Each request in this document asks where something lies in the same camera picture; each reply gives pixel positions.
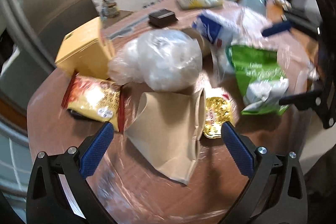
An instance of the paper bag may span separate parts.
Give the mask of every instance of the paper bag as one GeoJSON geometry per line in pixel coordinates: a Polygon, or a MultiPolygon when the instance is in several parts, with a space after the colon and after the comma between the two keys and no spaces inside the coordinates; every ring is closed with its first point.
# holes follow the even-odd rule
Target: paper bag
{"type": "Polygon", "coordinates": [[[204,90],[192,96],[143,93],[125,135],[156,170],[187,184],[199,158],[204,123],[204,90]]]}

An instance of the blue and white package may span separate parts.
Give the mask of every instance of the blue and white package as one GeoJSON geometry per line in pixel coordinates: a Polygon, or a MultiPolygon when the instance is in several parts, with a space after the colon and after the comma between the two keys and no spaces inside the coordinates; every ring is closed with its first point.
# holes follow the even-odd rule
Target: blue and white package
{"type": "Polygon", "coordinates": [[[234,38],[238,38],[241,30],[232,21],[210,10],[204,10],[193,23],[193,28],[217,48],[226,48],[234,38]]]}

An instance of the table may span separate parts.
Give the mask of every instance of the table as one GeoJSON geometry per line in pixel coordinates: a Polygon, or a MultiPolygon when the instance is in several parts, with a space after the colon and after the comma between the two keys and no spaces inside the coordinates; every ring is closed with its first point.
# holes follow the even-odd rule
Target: table
{"type": "Polygon", "coordinates": [[[133,14],[133,12],[131,11],[124,11],[124,10],[120,10],[120,14],[117,17],[114,18],[107,18],[106,22],[104,22],[104,27],[109,27],[115,23],[117,23],[118,21],[124,19],[125,17],[128,17],[129,15],[133,14]]]}
{"type": "MultiPolygon", "coordinates": [[[[241,7],[236,3],[226,1],[224,7],[212,10],[229,18],[239,16],[241,7]]],[[[114,33],[162,8],[176,13],[179,21],[171,28],[177,29],[190,26],[200,13],[199,10],[181,11],[176,0],[166,0],[130,15],[105,29],[105,32],[114,33]]],[[[130,34],[114,39],[115,50],[120,51],[127,41],[151,28],[146,21],[139,23],[130,34]]],[[[297,43],[294,39],[290,42],[290,45],[297,43]]],[[[290,77],[296,77],[299,70],[294,66],[290,77]]],[[[204,59],[204,70],[196,85],[183,93],[190,94],[201,87],[207,92],[211,89],[212,76],[212,59],[209,56],[204,59]]],[[[76,121],[61,109],[68,82],[69,78],[56,69],[31,98],[27,119],[33,160],[42,150],[54,155],[64,153],[70,146],[78,146],[101,125],[99,122],[76,121]]],[[[239,117],[244,106],[235,78],[227,79],[220,87],[232,97],[235,117],[239,117]]],[[[146,84],[130,83],[123,87],[126,127],[133,122],[139,98],[145,91],[150,91],[146,84]]],[[[237,118],[236,130],[250,137],[255,145],[265,146],[269,151],[279,154],[297,151],[299,154],[309,122],[310,112],[298,112],[290,107],[281,117],[269,114],[237,118]]],[[[239,196],[247,178],[239,173],[221,139],[202,137],[201,146],[198,165],[186,186],[157,172],[123,134],[116,133],[95,174],[87,181],[118,223],[215,224],[239,196]]],[[[80,215],[64,177],[61,177],[61,181],[72,208],[80,215]]]]}

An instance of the green bag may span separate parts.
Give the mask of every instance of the green bag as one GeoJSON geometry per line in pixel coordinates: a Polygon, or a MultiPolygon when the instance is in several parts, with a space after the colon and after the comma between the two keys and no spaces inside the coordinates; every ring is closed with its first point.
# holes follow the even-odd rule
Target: green bag
{"type": "Polygon", "coordinates": [[[260,115],[276,112],[282,115],[288,106],[278,101],[289,86],[284,71],[277,63],[277,51],[233,45],[226,55],[236,71],[236,79],[246,108],[243,115],[260,115]]]}

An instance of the black box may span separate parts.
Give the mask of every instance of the black box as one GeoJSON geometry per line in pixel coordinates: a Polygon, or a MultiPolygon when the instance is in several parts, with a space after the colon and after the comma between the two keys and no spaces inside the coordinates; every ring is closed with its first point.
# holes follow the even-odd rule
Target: black box
{"type": "Polygon", "coordinates": [[[154,12],[149,15],[149,23],[158,28],[168,27],[178,19],[175,13],[166,9],[154,12]]]}

